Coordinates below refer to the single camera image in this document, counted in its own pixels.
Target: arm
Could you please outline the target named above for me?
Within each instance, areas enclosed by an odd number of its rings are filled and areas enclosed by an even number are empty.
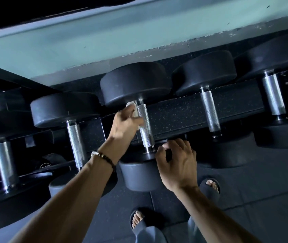
[[[142,118],[131,118],[134,105],[115,115],[112,129],[99,151],[114,164],[124,155]],[[94,155],[56,196],[22,228],[11,243],[82,242],[112,173],[111,165]]]
[[[165,149],[172,151],[170,162],[166,161]],[[168,141],[158,148],[156,161],[162,182],[186,207],[206,242],[260,242],[217,208],[199,190],[196,152],[188,141],[182,139]]]

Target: black beaded bracelet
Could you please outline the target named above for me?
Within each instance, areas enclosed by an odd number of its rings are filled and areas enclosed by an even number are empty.
[[[107,162],[111,165],[111,167],[113,168],[113,172],[116,171],[116,165],[114,165],[114,163],[111,161],[111,159],[108,158],[106,155],[104,155],[103,153],[101,153],[101,152],[99,152],[99,151],[93,151],[93,152],[91,153],[91,157],[92,157],[93,155],[98,155],[100,158],[102,158],[102,159],[104,159],[105,161],[107,161]]]

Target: forearm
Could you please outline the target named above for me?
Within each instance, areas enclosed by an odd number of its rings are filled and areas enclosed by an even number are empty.
[[[82,242],[113,169],[93,156],[11,242]]]
[[[177,190],[175,194],[187,208],[207,243],[260,242],[211,203],[198,187]]]

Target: teal wall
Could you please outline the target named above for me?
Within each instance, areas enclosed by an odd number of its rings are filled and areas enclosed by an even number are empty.
[[[284,16],[288,0],[157,0],[0,37],[0,68],[32,78]]]

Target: blue jeans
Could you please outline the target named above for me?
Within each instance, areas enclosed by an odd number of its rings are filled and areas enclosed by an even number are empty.
[[[190,243],[206,242],[191,217],[188,220],[188,238]],[[167,243],[167,241],[161,230],[150,226],[136,236],[135,243]]]

